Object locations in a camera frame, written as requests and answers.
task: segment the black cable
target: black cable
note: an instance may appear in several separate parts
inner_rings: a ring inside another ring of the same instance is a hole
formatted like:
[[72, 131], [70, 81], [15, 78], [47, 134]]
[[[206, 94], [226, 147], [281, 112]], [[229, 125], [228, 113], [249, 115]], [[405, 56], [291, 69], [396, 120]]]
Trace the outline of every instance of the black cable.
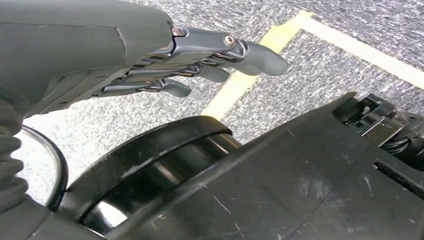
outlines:
[[405, 151], [410, 145], [410, 140], [407, 137], [403, 137], [399, 140], [389, 140], [381, 146], [381, 148], [388, 153], [395, 155]]
[[65, 156], [61, 150], [41, 132], [32, 129], [28, 126], [23, 125], [22, 130], [24, 133], [37, 140], [43, 147], [45, 147], [54, 159], [56, 167], [56, 181], [51, 191], [50, 197], [47, 200], [45, 206], [52, 212], [56, 212], [61, 204], [62, 198], [64, 197], [67, 185], [68, 185], [68, 164]]

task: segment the robotic hand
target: robotic hand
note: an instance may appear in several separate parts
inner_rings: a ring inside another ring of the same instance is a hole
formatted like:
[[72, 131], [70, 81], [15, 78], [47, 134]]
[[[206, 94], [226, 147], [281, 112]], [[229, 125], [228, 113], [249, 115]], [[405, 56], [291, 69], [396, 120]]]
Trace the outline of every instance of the robotic hand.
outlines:
[[109, 97], [136, 92], [167, 92], [186, 97], [191, 89], [173, 76], [203, 77], [225, 82], [234, 68], [247, 75], [283, 74], [286, 61], [269, 48], [236, 39], [228, 33], [191, 27], [172, 28], [172, 41], [147, 54], [122, 76], [94, 92], [92, 97]]
[[136, 92], [185, 97], [169, 79], [223, 82], [235, 68], [281, 75], [270, 49], [228, 33], [175, 28], [164, 12], [115, 0], [0, 0], [0, 238], [103, 239], [28, 197], [11, 152], [22, 119], [72, 103]]

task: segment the metal linkage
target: metal linkage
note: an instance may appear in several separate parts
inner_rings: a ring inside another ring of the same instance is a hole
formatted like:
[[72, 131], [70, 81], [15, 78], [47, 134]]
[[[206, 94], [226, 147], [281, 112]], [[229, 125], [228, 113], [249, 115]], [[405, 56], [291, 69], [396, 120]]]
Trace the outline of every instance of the metal linkage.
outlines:
[[167, 92], [186, 97], [191, 89], [168, 78], [203, 77], [225, 82], [234, 68], [247, 75], [283, 74], [286, 61], [267, 47], [237, 39], [226, 32], [191, 27], [172, 28], [173, 39], [166, 46], [149, 53], [124, 75], [93, 93], [92, 97], [127, 95], [137, 92]]

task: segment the yellow tape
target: yellow tape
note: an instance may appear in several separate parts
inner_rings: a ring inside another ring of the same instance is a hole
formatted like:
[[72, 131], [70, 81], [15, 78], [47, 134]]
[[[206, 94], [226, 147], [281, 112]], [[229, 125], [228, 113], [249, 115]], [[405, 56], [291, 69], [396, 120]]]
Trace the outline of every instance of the yellow tape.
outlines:
[[376, 65], [396, 77], [424, 89], [424, 72], [389, 56], [372, 46], [356, 40], [310, 17], [300, 16], [293, 19], [299, 28], [333, 44], [346, 52]]
[[[302, 10], [286, 23], [272, 26], [263, 36], [260, 44], [280, 53], [300, 30], [299, 26], [294, 24], [294, 20], [310, 18], [312, 15], [312, 13]], [[258, 76], [249, 76], [236, 71], [201, 114], [221, 120], [237, 100], [255, 84], [257, 78]]]

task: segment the gray robotic arm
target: gray robotic arm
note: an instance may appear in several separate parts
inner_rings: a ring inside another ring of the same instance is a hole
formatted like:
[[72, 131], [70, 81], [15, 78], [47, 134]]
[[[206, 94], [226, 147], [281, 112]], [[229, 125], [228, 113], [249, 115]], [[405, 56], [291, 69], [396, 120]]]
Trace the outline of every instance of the gray robotic arm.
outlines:
[[173, 76], [224, 82], [235, 68], [280, 75], [287, 63], [256, 43], [225, 32], [175, 28], [155, 8], [114, 0], [0, 0], [0, 239], [94, 240], [25, 194], [10, 154], [22, 119], [77, 101], [191, 90]]

